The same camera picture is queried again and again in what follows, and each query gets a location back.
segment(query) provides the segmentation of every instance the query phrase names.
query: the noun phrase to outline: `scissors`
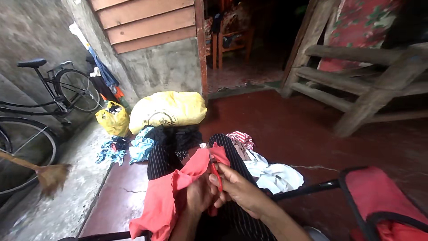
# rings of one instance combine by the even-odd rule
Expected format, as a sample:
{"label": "scissors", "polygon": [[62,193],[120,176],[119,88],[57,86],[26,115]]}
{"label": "scissors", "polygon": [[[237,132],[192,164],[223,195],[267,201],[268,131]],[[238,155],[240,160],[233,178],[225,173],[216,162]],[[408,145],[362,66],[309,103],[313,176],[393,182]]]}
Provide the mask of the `scissors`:
{"label": "scissors", "polygon": [[217,179],[218,179],[218,183],[220,183],[220,186],[218,187],[219,192],[223,191],[223,184],[221,183],[221,177],[218,174],[217,169],[215,168],[215,164],[217,163],[217,160],[214,160],[212,158],[211,152],[210,152],[210,148],[208,148],[208,155],[210,157],[210,162],[209,165],[211,166],[211,172],[216,175]]}

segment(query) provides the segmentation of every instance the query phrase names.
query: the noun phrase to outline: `red scissors handle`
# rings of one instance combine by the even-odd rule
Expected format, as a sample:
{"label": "red scissors handle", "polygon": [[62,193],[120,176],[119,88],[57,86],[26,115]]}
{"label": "red scissors handle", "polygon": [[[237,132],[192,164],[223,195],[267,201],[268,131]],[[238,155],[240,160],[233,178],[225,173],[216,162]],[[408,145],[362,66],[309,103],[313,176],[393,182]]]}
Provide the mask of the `red scissors handle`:
{"label": "red scissors handle", "polygon": [[212,170],[212,173],[214,173],[214,175],[216,175],[216,177],[217,177],[217,179],[218,179],[218,183],[220,183],[220,185],[219,185],[219,187],[218,187],[218,190],[219,190],[220,192],[222,192],[222,191],[223,191],[223,183],[221,182],[221,177],[220,177],[220,175],[218,174],[218,171],[217,171],[217,169],[215,168],[215,164],[214,164],[213,162],[211,162],[211,170]]}

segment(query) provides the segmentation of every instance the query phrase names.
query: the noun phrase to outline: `yellow sack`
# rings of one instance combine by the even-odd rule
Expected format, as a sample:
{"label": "yellow sack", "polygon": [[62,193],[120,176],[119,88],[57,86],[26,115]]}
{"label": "yellow sack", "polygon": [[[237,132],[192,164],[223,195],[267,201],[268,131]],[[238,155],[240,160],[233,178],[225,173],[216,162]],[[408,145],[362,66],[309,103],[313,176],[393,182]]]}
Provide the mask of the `yellow sack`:
{"label": "yellow sack", "polygon": [[129,129],[136,135],[144,126],[186,126],[200,123],[207,109],[197,92],[162,91],[137,102],[131,112]]}
{"label": "yellow sack", "polygon": [[[120,106],[122,109],[115,114],[108,112],[107,110],[113,105]],[[114,101],[109,101],[107,108],[98,111],[95,116],[97,117],[98,123],[102,125],[110,135],[124,137],[128,133],[129,116],[122,105]]]}

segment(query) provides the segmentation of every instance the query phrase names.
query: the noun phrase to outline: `doorway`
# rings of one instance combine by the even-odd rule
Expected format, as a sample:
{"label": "doorway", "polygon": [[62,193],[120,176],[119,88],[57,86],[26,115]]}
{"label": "doorway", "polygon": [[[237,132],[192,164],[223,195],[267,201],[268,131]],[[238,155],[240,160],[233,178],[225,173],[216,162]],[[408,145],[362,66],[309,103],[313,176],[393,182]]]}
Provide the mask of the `doorway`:
{"label": "doorway", "polygon": [[279,87],[308,2],[204,0],[208,93]]}

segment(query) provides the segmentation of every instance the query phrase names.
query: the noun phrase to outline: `blue fabric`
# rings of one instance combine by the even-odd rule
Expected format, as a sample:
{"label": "blue fabric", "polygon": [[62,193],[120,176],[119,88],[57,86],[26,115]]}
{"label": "blue fabric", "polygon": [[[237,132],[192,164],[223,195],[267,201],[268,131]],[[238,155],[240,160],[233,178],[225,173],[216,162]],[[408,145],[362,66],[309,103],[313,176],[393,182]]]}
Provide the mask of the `blue fabric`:
{"label": "blue fabric", "polygon": [[111,149],[112,143],[113,143],[113,140],[110,139],[110,140],[104,142],[103,145],[101,145],[101,151],[98,154],[98,158],[95,161],[95,163],[98,164],[98,163],[101,163],[104,160],[106,160],[106,161],[109,161],[111,163],[119,163],[119,166],[122,166],[123,156],[126,154],[126,151],[125,150],[113,151]]}
{"label": "blue fabric", "polygon": [[109,71],[109,69],[101,62],[101,60],[98,59],[97,54],[95,53],[94,49],[89,46],[89,53],[91,53],[92,57],[95,60],[95,64],[100,69],[101,76],[103,77],[104,82],[106,82],[107,86],[119,86],[119,82],[116,80],[116,78],[113,76],[113,74]]}
{"label": "blue fabric", "polygon": [[133,146],[129,147],[129,155],[131,156],[129,164],[149,159],[150,150],[155,146],[156,142],[150,138],[144,138],[144,136],[153,128],[154,127],[144,128],[137,134],[135,139],[131,141]]}

